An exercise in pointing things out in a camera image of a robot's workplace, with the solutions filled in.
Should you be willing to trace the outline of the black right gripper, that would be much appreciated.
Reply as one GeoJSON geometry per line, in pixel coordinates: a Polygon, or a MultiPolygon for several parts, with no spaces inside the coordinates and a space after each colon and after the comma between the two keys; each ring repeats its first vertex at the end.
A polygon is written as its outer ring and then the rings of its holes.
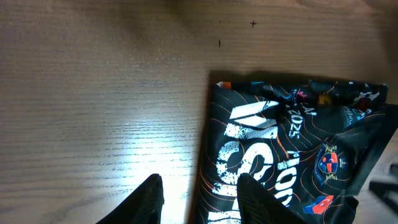
{"type": "Polygon", "coordinates": [[[369,190],[391,211],[397,213],[397,183],[370,181],[369,190]]]}

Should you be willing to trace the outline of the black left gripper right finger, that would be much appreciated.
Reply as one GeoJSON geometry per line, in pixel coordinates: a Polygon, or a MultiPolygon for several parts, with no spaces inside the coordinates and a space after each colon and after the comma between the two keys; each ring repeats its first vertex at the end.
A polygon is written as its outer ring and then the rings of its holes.
{"type": "Polygon", "coordinates": [[[305,224],[248,173],[238,178],[237,200],[242,224],[305,224]]]}

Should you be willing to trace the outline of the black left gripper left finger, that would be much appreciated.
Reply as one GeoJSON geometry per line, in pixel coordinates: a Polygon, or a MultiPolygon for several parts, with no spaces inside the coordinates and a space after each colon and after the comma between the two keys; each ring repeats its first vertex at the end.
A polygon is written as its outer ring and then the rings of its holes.
{"type": "Polygon", "coordinates": [[[152,174],[97,224],[160,224],[164,188],[159,174],[152,174]]]}

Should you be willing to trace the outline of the black patterned cycling jersey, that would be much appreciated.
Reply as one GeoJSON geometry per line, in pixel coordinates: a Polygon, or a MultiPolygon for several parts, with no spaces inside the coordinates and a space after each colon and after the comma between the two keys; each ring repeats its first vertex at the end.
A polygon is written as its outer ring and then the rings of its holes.
{"type": "Polygon", "coordinates": [[[387,85],[219,82],[210,90],[193,223],[241,223],[248,173],[306,223],[352,223],[365,180],[397,129],[387,85]]]}

